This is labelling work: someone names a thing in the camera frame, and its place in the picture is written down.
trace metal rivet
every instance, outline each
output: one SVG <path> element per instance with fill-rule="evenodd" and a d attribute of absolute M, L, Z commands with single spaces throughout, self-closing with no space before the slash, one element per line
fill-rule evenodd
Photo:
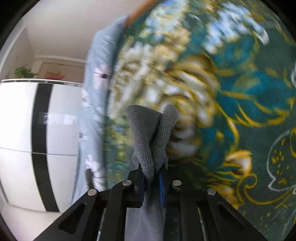
<path fill-rule="evenodd" d="M 124 180 L 124 181 L 122 182 L 122 185 L 124 185 L 124 186 L 129 186 L 129 185 L 131 185 L 131 180 Z"/>
<path fill-rule="evenodd" d="M 96 189 L 90 189 L 90 190 L 87 192 L 87 194 L 88 194 L 89 196 L 94 196 L 94 195 L 96 195 L 96 193 L 97 193 L 97 190 L 96 190 Z"/>
<path fill-rule="evenodd" d="M 215 195 L 215 194 L 217 193 L 217 191 L 216 191 L 214 188 L 209 188 L 209 189 L 207 190 L 207 193 L 208 193 L 209 195 Z"/>
<path fill-rule="evenodd" d="M 182 182 L 180 180 L 174 180 L 173 185 L 174 186 L 181 186 Z"/>

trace green plant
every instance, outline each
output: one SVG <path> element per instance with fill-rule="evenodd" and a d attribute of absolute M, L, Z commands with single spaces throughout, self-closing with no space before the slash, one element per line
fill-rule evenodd
<path fill-rule="evenodd" d="M 37 73 L 33 73 L 31 70 L 32 69 L 27 69 L 27 65 L 24 65 L 22 67 L 18 67 L 15 69 L 15 77 L 19 79 L 23 78 L 34 78 Z"/>

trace green blanket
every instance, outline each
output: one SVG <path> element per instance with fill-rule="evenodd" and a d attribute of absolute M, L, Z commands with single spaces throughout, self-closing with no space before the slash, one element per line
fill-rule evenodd
<path fill-rule="evenodd" d="M 215 188 L 268 240 L 296 222 L 296 43 L 259 1 L 167 0 L 123 35 L 108 104 L 112 187 L 131 170 L 130 104 L 178 122 L 169 170 Z"/>

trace black vertical panel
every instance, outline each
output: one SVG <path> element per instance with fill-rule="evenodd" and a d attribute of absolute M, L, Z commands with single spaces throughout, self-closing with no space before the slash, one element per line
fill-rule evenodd
<path fill-rule="evenodd" d="M 31 143 L 33 153 L 31 155 L 35 178 L 44 207 L 46 211 L 58 212 L 59 208 L 49 178 L 46 155 L 47 112 L 51 92 L 52 84 L 38 84 L 32 115 Z"/>

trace ceiling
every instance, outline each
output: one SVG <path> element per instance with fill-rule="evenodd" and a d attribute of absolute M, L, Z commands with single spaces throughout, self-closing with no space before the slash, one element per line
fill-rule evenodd
<path fill-rule="evenodd" d="M 24 16 L 35 56 L 86 59 L 94 34 L 144 0 L 41 0 Z"/>

